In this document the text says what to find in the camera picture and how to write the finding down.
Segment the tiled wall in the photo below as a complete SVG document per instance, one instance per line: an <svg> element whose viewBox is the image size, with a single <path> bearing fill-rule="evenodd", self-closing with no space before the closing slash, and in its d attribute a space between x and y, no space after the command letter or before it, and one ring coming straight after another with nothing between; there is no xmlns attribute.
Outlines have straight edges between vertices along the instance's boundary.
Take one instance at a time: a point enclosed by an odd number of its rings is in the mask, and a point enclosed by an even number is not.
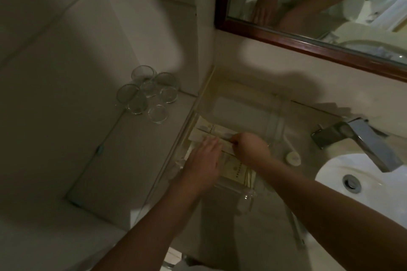
<svg viewBox="0 0 407 271"><path fill-rule="evenodd" d="M141 64L198 94L212 65L215 0L110 0Z"/></svg>
<svg viewBox="0 0 407 271"><path fill-rule="evenodd" d="M219 30L215 47L215 65L267 77L292 88L300 103L364 114L375 127L407 137L406 83Z"/></svg>
<svg viewBox="0 0 407 271"><path fill-rule="evenodd" d="M64 270L122 235L62 198L138 61L109 0L0 1L0 265Z"/></svg>

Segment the red-brown frame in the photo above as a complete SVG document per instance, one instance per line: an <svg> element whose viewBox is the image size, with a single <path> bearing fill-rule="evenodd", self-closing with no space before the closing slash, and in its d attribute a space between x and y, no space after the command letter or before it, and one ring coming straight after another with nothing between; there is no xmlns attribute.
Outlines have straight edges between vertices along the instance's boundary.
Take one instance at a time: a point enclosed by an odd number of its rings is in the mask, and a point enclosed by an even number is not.
<svg viewBox="0 0 407 271"><path fill-rule="evenodd" d="M312 39L265 30L261 27L229 18L227 16L228 2L229 0L216 0L215 26L219 30L407 82L407 65L404 69L379 58L357 52L351 53L341 48L323 47Z"/></svg>

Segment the chrome faucet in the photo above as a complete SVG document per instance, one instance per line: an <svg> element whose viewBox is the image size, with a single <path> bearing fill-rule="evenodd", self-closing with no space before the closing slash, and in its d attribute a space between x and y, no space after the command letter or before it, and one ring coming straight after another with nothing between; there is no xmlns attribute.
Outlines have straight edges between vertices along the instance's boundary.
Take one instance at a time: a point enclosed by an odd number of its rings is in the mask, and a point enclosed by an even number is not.
<svg viewBox="0 0 407 271"><path fill-rule="evenodd" d="M394 171L403 165L400 158L384 142L383 138L387 136L370 127L368 121L361 117L340 121L311 134L311 138L320 149L346 138L353 139L384 173Z"/></svg>

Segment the sink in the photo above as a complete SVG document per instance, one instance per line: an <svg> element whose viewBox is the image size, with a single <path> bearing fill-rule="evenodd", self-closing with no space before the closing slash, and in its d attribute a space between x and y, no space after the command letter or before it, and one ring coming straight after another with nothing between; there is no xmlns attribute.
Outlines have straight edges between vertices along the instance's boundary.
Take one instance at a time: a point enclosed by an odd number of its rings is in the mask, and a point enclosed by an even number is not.
<svg viewBox="0 0 407 271"><path fill-rule="evenodd" d="M383 173L361 153L329 160L316 181L380 212L407 228L407 166Z"/></svg>

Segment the drinking glass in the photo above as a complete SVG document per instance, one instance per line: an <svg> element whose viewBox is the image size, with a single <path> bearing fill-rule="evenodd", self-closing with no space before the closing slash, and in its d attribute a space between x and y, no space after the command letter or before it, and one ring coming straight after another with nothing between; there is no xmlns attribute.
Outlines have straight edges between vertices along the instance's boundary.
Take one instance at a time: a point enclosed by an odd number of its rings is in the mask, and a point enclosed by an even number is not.
<svg viewBox="0 0 407 271"><path fill-rule="evenodd" d="M148 115L150 120L154 123L163 123L168 118L168 110L165 107L164 102L159 96L155 95L148 99L149 110Z"/></svg>
<svg viewBox="0 0 407 271"><path fill-rule="evenodd" d="M178 90L180 89L180 82L171 73L162 72L155 78L155 87L157 94L165 103L173 103L178 98Z"/></svg>
<svg viewBox="0 0 407 271"><path fill-rule="evenodd" d="M116 99L132 114L139 115L147 110L148 103L145 94L133 83L122 86Z"/></svg>
<svg viewBox="0 0 407 271"><path fill-rule="evenodd" d="M155 81L156 72L150 66L138 66L131 73L133 83L140 87L146 97L155 95Z"/></svg>

